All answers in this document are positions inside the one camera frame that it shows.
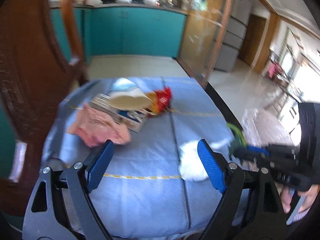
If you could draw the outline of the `silver refrigerator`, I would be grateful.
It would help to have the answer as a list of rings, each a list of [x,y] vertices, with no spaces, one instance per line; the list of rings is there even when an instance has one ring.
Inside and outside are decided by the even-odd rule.
[[[231,72],[245,39],[252,0],[233,0],[225,36],[222,42],[215,69]]]

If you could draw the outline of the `white blue medicine box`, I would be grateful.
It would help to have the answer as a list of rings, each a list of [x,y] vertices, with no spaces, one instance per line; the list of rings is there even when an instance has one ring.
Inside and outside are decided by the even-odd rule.
[[[89,105],[101,112],[110,115],[117,124],[125,124],[133,132],[139,133],[148,119],[148,113],[144,109],[123,111],[109,104],[109,96],[105,94],[96,95]]]

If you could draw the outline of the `white blue paper cup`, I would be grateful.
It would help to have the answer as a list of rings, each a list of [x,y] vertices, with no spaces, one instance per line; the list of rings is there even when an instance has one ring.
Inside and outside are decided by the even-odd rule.
[[[152,100],[132,81],[119,78],[108,94],[108,104],[122,111],[135,111],[148,108]]]

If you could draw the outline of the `white plastic bag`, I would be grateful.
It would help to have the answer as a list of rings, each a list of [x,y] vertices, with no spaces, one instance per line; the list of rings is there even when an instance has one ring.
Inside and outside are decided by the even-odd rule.
[[[201,182],[208,179],[208,174],[197,152],[197,140],[185,142],[179,146],[179,173],[184,181]]]

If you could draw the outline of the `carved wooden chair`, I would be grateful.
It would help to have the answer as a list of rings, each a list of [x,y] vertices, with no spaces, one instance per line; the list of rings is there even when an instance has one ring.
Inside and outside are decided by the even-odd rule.
[[[17,137],[8,178],[1,179],[1,211],[23,216],[41,166],[45,139],[86,63],[72,0],[61,1],[72,57],[65,59],[48,0],[1,0],[1,106]]]

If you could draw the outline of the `glass sliding door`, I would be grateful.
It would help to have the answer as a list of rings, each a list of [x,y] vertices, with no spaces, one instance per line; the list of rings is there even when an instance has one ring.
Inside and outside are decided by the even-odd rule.
[[[178,63],[206,88],[222,47],[233,0],[183,0],[187,19]]]

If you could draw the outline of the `red snack wrapper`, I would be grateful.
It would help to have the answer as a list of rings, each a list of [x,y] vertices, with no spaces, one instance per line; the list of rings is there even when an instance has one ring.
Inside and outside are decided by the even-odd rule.
[[[146,111],[150,117],[156,117],[169,108],[172,92],[169,87],[164,87],[162,90],[146,93],[146,96],[151,100],[151,105]]]

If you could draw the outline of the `steel stock pot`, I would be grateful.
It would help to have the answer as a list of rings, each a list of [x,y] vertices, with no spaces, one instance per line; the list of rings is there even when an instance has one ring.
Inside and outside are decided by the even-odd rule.
[[[181,9],[182,0],[156,0],[156,5],[165,8]]]

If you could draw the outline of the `pink plastic bag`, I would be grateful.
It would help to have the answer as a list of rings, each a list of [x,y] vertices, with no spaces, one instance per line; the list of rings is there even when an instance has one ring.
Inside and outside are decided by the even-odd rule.
[[[117,124],[110,115],[87,103],[78,110],[76,120],[67,133],[77,135],[90,148],[102,145],[107,140],[116,145],[131,142],[131,134],[125,124]]]

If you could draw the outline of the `light blue tablecloth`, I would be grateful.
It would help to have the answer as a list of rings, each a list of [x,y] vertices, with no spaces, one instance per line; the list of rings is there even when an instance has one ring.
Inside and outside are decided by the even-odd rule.
[[[150,118],[131,142],[117,145],[90,199],[109,233],[123,238],[176,238],[204,228],[221,193],[210,181],[185,181],[180,157],[204,139],[228,156],[233,133],[208,94],[189,77],[134,77],[142,91],[163,87],[168,112]]]

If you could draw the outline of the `teal kitchen base cabinets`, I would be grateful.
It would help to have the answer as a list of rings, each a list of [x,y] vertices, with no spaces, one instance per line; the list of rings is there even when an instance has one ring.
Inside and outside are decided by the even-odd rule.
[[[74,9],[77,32],[84,45],[85,57],[89,64],[92,56],[102,55],[148,55],[178,57],[183,29],[187,16],[181,11],[170,11],[156,7],[112,6],[95,9]],[[1,15],[1,44],[5,45],[4,38],[14,41],[14,35],[26,38],[22,42],[22,48],[31,49],[31,65],[35,66],[33,60],[40,55],[39,50],[31,42],[38,45],[40,31],[44,30],[42,24],[35,27],[35,19],[29,20],[14,12],[13,23]],[[67,39],[65,27],[62,22],[61,10],[50,9],[50,20],[54,30],[54,37],[62,51],[66,61],[71,60],[71,48]],[[5,28],[16,26],[13,34],[9,34]],[[40,74],[44,77],[36,77],[35,71],[31,71],[31,77],[35,77],[35,92],[45,92],[44,88],[38,88],[40,81],[48,85],[49,92],[60,90],[66,82],[62,77],[55,77],[47,67],[49,60],[44,59],[40,65]],[[9,166],[12,165],[16,145],[16,135],[1,109],[1,176],[7,177],[10,173]]]

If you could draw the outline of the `brown wooden door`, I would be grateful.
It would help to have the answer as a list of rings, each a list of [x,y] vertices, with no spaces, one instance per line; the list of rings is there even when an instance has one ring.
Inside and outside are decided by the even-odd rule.
[[[238,55],[238,58],[249,66],[252,65],[257,53],[265,24],[265,18],[250,14],[245,39]]]

